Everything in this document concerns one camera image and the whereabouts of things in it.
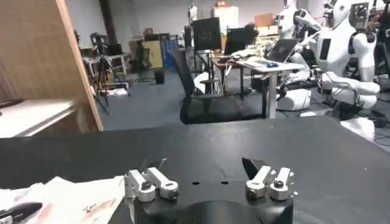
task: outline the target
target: desk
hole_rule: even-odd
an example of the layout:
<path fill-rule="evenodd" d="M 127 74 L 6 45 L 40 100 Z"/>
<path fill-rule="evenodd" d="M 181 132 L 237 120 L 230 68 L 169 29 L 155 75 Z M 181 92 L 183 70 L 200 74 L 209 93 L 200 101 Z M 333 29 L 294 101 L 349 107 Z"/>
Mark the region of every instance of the desk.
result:
<path fill-rule="evenodd" d="M 295 69 L 303 69 L 304 66 L 294 63 L 284 63 L 276 68 L 267 68 L 266 66 L 262 67 L 251 67 L 245 64 L 245 61 L 236 61 L 236 64 L 240 65 L 240 78 L 241 82 L 244 77 L 244 69 L 249 68 L 251 70 L 260 72 L 260 73 L 270 73 L 269 78 L 269 89 L 268 89 L 268 100 L 267 100 L 267 117 L 270 119 L 276 118 L 276 87 L 277 87 L 277 75 L 283 71 L 292 71 Z"/>
<path fill-rule="evenodd" d="M 323 116 L 0 139 L 0 188 L 111 178 L 162 158 L 179 183 L 244 181 L 243 156 L 292 168 L 295 223 L 390 223 L 389 153 Z M 123 206 L 112 224 L 128 223 Z"/>
<path fill-rule="evenodd" d="M 111 59 L 111 60 L 120 58 L 121 59 L 121 64 L 122 64 L 122 69 L 123 69 L 123 74 L 126 75 L 127 74 L 127 68 L 126 68 L 126 63 L 124 61 L 124 57 L 129 56 L 129 55 L 131 55 L 131 53 L 125 53 L 125 54 L 121 54 L 121 55 L 108 56 L 108 58 Z M 93 76 L 95 76 L 95 73 L 93 71 L 92 65 L 98 63 L 100 61 L 100 57 L 97 57 L 97 58 L 94 58 L 94 59 L 90 59 L 90 58 L 85 58 L 85 59 L 88 62 L 88 68 L 90 69 L 91 74 L 93 74 Z"/>
<path fill-rule="evenodd" d="M 0 138 L 33 136 L 75 112 L 72 100 L 27 100 L 0 109 Z"/>

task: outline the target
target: screw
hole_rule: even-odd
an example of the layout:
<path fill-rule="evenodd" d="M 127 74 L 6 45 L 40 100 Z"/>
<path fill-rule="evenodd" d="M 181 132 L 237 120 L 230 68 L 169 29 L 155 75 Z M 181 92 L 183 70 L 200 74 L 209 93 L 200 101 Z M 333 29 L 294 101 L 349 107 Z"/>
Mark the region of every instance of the screw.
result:
<path fill-rule="evenodd" d="M 255 201 L 257 199 L 256 192 L 252 189 L 247 191 L 247 196 L 250 201 Z"/>
<path fill-rule="evenodd" d="M 179 190 L 178 189 L 173 190 L 173 191 L 169 191 L 168 200 L 169 201 L 176 201 L 178 196 L 179 196 Z"/>
<path fill-rule="evenodd" d="M 145 182 L 143 182 L 142 185 L 141 185 L 141 190 L 142 190 L 142 191 L 145 191 L 145 190 L 150 189 L 151 187 L 152 187 L 152 183 L 149 182 L 149 181 L 145 181 Z"/>
<path fill-rule="evenodd" d="M 282 187 L 284 186 L 284 184 L 283 184 L 283 182 L 280 181 L 280 180 L 275 180 L 275 181 L 274 181 L 274 186 L 275 186 L 276 188 L 282 188 Z"/>

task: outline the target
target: black tabletop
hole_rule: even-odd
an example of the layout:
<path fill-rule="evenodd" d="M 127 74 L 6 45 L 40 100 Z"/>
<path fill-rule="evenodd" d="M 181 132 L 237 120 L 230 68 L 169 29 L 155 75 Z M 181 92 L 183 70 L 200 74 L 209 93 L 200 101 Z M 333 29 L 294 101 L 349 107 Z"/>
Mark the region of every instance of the black tabletop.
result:
<path fill-rule="evenodd" d="M 242 181 L 241 158 L 295 173 L 296 220 L 390 223 L 390 155 L 328 117 L 0 140 L 0 188 L 91 181 L 168 158 L 177 181 Z"/>

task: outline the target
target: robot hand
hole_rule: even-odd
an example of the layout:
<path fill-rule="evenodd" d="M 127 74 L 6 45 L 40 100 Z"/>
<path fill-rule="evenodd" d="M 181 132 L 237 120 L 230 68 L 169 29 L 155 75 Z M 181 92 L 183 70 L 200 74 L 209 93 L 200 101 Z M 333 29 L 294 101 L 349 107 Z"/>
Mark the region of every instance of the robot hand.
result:
<path fill-rule="evenodd" d="M 296 21 L 300 25 L 306 25 L 314 30 L 321 30 L 322 26 L 316 21 L 307 10 L 300 9 L 294 15 L 294 21 Z"/>
<path fill-rule="evenodd" d="M 317 45 L 317 36 L 318 36 L 318 32 L 313 34 L 310 37 L 306 37 L 305 39 L 303 39 L 303 41 L 298 43 L 296 46 L 296 49 L 298 50 L 298 52 L 299 52 L 299 50 L 302 50 L 303 48 L 315 49 L 316 45 Z"/>
<path fill-rule="evenodd" d="M 285 84 L 295 83 L 295 82 L 304 82 L 310 78 L 310 71 L 299 71 L 295 73 L 290 73 L 286 79 L 284 79 Z"/>

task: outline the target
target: tripod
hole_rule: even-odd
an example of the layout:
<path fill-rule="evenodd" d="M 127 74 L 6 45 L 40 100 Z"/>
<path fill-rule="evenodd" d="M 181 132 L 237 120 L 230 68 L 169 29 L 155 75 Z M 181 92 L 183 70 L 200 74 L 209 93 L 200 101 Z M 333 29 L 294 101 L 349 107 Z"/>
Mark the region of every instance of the tripod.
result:
<path fill-rule="evenodd" d="M 97 51 L 99 61 L 97 69 L 99 71 L 99 75 L 97 80 L 94 75 L 90 75 L 90 82 L 94 86 L 93 88 L 96 91 L 96 97 L 102 96 L 105 100 L 106 106 L 108 107 L 108 88 L 116 89 L 116 88 L 124 88 L 126 90 L 127 95 L 130 97 L 131 94 L 129 92 L 129 84 L 123 82 L 116 72 L 113 69 L 111 64 L 111 59 L 105 53 L 107 45 L 104 43 L 104 36 L 99 33 L 92 33 L 90 35 L 91 42 L 93 45 L 93 49 Z M 108 80 L 108 71 L 110 71 L 114 76 L 114 83 L 107 83 Z"/>
<path fill-rule="evenodd" d="M 96 79 L 93 77 L 92 71 L 89 70 L 88 62 L 86 62 L 83 59 L 83 63 L 84 63 L 85 70 L 87 71 L 88 80 L 90 82 L 91 88 L 93 89 L 93 97 L 95 98 L 95 101 L 102 107 L 104 112 L 106 112 L 108 115 L 110 115 L 110 113 L 108 112 L 107 108 L 100 101 L 99 95 L 102 92 L 100 85 L 98 84 Z"/>

